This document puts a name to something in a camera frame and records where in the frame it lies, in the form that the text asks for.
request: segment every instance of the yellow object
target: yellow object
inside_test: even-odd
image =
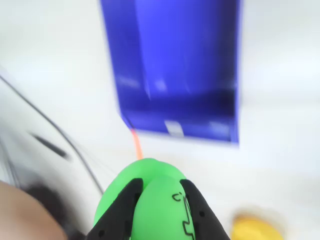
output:
[[[254,216],[235,219],[231,240],[284,240],[280,232],[269,223]]]

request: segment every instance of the black cable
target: black cable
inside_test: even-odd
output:
[[[89,165],[87,164],[85,158],[82,156],[80,151],[74,146],[74,144],[67,138],[67,136],[64,134],[64,131],[61,130],[61,128],[53,122],[47,115],[45,115],[39,108],[37,108],[34,104],[32,104],[28,99],[26,99],[17,89],[15,89],[14,86],[12,86],[2,75],[0,75],[0,79],[12,90],[14,91],[22,100],[24,100],[30,107],[32,107],[38,114],[40,114],[42,117],[44,117],[45,120],[47,120],[60,134],[61,136],[67,141],[67,143],[71,146],[71,148],[75,151],[76,155],[80,158],[82,161],[84,167],[92,177],[94,183],[96,184],[97,188],[99,189],[100,193],[103,194],[103,188],[100,185],[97,177],[94,175],[92,170],[90,169]]]
[[[4,164],[5,164],[5,169],[6,169],[7,173],[8,173],[8,177],[10,178],[11,181],[13,181],[14,186],[19,189],[21,187],[21,184],[20,184],[20,181],[19,181],[19,178],[18,178],[18,174],[17,174],[16,168],[15,168],[14,164],[12,163],[12,160],[10,158],[10,155],[9,155],[7,147],[3,143],[1,138],[0,138],[0,146],[2,148],[2,152],[4,154],[4,157],[6,158],[6,163],[7,164],[6,163],[4,163]]]

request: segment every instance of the green ball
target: green ball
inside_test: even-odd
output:
[[[184,188],[172,177],[156,177],[136,204],[131,240],[194,239],[195,230]]]
[[[134,210],[131,240],[195,240],[189,203],[180,184],[186,177],[153,158],[135,161],[118,174],[102,195],[94,224],[134,178],[143,179],[143,191]]]

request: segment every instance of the blue container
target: blue container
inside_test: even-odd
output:
[[[101,4],[128,127],[237,143],[240,1]]]

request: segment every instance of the white surface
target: white surface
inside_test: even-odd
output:
[[[320,234],[319,7],[317,0],[244,3],[239,147],[139,134],[145,157],[181,169],[228,232],[237,209],[259,206],[280,216],[287,239]],[[12,84],[96,156],[90,165],[106,188],[135,150],[117,113],[99,2],[0,0],[0,36],[0,65]],[[72,152],[3,84],[0,93],[3,121]],[[92,186],[82,181],[79,188],[64,167],[57,166],[59,179],[74,194]],[[81,197],[91,210],[97,205]]]

